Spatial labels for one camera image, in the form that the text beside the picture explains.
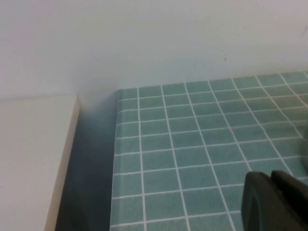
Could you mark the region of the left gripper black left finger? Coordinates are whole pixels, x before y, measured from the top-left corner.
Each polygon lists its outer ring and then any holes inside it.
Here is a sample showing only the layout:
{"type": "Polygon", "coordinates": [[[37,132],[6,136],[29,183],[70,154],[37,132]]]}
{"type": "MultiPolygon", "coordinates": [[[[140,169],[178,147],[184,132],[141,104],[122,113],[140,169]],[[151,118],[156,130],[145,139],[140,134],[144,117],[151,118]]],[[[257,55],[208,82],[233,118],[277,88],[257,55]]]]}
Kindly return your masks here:
{"type": "Polygon", "coordinates": [[[251,171],[246,174],[241,205],[243,229],[245,231],[268,231],[269,207],[272,184],[268,175],[251,171]]]}

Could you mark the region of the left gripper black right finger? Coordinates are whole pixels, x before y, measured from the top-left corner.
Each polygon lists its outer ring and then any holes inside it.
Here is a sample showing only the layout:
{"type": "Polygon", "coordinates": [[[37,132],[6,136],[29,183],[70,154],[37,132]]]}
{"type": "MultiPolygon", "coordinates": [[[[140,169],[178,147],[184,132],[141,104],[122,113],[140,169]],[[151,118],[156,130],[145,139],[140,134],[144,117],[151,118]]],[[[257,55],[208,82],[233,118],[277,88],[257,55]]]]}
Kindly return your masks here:
{"type": "Polygon", "coordinates": [[[291,175],[274,170],[267,192],[268,231],[308,229],[308,187],[291,175]]]}

